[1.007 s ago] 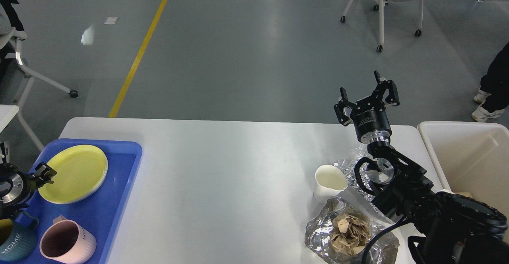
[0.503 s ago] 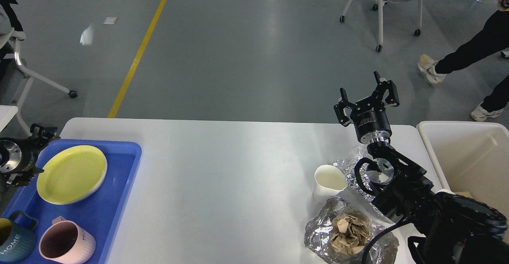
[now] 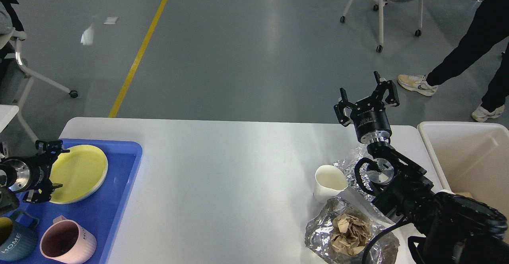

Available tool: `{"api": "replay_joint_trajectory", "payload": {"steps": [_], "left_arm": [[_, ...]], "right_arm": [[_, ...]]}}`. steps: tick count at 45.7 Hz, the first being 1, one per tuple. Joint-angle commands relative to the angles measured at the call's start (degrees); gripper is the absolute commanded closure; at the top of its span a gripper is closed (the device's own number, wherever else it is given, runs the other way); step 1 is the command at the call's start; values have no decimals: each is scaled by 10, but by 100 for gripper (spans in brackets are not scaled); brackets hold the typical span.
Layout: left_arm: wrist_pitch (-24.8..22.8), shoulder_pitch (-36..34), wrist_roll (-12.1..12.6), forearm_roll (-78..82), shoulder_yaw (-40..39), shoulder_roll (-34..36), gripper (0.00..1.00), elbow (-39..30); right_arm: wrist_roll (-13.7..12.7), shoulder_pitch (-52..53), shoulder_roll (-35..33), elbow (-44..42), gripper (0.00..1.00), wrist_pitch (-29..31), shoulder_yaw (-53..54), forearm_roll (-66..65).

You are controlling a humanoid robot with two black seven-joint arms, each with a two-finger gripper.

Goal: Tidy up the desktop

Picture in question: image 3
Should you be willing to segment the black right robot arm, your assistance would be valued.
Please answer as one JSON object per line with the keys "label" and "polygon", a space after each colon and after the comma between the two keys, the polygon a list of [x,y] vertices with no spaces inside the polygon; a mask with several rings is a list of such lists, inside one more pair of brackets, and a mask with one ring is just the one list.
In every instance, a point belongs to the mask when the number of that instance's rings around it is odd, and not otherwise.
{"label": "black right robot arm", "polygon": [[400,220],[383,230],[364,249],[362,262],[384,235],[413,224],[421,236],[408,237],[408,248],[417,264],[507,264],[508,244],[503,241],[507,217],[487,204],[450,192],[432,192],[427,170],[390,144],[392,130],[387,106],[400,104],[396,85],[374,72],[373,93],[349,101],[344,88],[334,105],[338,122],[352,124],[369,157],[354,167],[360,189],[372,195],[372,204],[387,217]]}

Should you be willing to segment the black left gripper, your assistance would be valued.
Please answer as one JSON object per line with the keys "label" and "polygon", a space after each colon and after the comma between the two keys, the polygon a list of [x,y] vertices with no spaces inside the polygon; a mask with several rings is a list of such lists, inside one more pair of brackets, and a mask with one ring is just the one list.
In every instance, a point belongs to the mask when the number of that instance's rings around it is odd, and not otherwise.
{"label": "black left gripper", "polygon": [[36,157],[9,157],[4,160],[4,186],[13,193],[28,191],[23,202],[40,204],[51,200],[51,195],[62,184],[50,181],[51,167],[58,156],[70,152],[62,148],[62,140],[35,141]]}

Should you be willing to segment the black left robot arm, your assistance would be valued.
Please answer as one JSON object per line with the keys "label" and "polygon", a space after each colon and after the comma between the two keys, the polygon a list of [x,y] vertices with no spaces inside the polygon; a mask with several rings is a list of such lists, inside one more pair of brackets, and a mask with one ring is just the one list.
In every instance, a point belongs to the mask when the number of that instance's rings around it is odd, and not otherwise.
{"label": "black left robot arm", "polygon": [[18,194],[25,193],[22,201],[41,204],[50,201],[52,194],[62,184],[50,179],[52,165],[59,155],[70,150],[62,148],[62,140],[36,140],[36,155],[30,157],[8,157],[1,161],[1,214],[19,208]]}

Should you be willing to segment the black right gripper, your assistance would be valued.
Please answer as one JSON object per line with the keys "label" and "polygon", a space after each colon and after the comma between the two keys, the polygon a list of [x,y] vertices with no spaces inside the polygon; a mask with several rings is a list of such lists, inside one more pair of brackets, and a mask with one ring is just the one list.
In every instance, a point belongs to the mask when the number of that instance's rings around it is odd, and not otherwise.
{"label": "black right gripper", "polygon": [[[374,77],[377,85],[370,97],[380,103],[362,103],[357,107],[349,101],[346,90],[340,88],[340,98],[334,105],[338,122],[344,127],[353,122],[357,140],[363,144],[390,141],[392,130],[387,118],[386,106],[400,105],[397,88],[393,81],[382,78],[377,71],[374,71]],[[346,113],[346,109],[352,111],[352,119]]]}

